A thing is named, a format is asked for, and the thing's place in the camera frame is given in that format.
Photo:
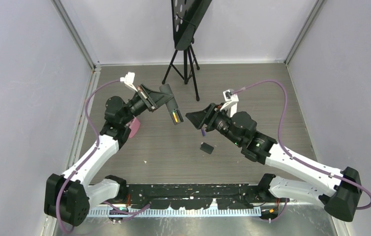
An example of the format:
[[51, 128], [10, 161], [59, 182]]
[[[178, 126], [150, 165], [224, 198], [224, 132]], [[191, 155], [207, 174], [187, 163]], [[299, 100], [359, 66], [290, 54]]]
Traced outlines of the white remote control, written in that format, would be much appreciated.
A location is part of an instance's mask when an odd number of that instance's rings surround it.
[[237, 104], [239, 102], [239, 99], [238, 97], [236, 98], [231, 98], [231, 101], [230, 101], [230, 106], [229, 106], [229, 113], [230, 113], [230, 117], [233, 117], [233, 115], [237, 112]]

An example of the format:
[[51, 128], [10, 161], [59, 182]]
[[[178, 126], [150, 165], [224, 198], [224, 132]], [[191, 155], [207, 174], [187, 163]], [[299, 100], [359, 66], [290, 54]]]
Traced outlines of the black remote battery cover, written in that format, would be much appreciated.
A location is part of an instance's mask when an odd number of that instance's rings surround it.
[[207, 154], [212, 154], [213, 150], [214, 150], [214, 147], [203, 142], [201, 143], [200, 145], [200, 150], [202, 150], [203, 152], [207, 153]]

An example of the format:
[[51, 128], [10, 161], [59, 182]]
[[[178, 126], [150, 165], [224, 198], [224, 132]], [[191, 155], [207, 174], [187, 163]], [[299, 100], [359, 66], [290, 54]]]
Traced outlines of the orange battery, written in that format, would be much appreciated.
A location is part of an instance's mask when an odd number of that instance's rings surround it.
[[178, 124], [178, 119], [177, 119], [175, 111], [171, 112], [171, 118], [172, 118], [174, 124], [177, 125]]

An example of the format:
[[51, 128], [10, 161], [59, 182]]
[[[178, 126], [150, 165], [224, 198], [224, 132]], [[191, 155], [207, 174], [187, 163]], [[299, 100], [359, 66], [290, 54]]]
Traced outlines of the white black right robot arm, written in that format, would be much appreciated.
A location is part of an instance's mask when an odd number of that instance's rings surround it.
[[331, 216], [352, 222], [362, 195], [359, 172], [346, 167], [341, 170], [299, 155], [275, 139], [257, 131], [257, 122], [245, 112], [229, 116], [220, 105], [211, 103], [204, 110], [190, 112], [186, 118], [196, 129], [216, 130], [241, 149], [250, 161], [275, 167], [299, 178], [288, 180], [265, 174], [259, 182], [258, 197], [269, 202], [273, 198], [291, 198], [323, 208]]

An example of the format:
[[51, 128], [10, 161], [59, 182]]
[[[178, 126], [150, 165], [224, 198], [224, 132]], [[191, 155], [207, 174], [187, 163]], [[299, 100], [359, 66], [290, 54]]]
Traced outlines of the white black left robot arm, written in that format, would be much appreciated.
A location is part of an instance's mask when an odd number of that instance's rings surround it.
[[125, 102], [113, 96], [105, 104], [105, 123], [101, 131], [95, 131], [96, 141], [90, 149], [61, 175], [51, 174], [46, 181], [44, 213], [73, 227], [86, 219], [89, 210], [101, 203], [113, 200], [123, 203], [128, 197], [126, 180], [106, 176], [98, 184], [91, 184], [93, 177], [128, 141], [134, 118], [144, 111], [154, 112], [166, 106], [174, 121], [181, 122], [174, 93], [169, 84], [151, 90], [141, 84], [133, 97]]

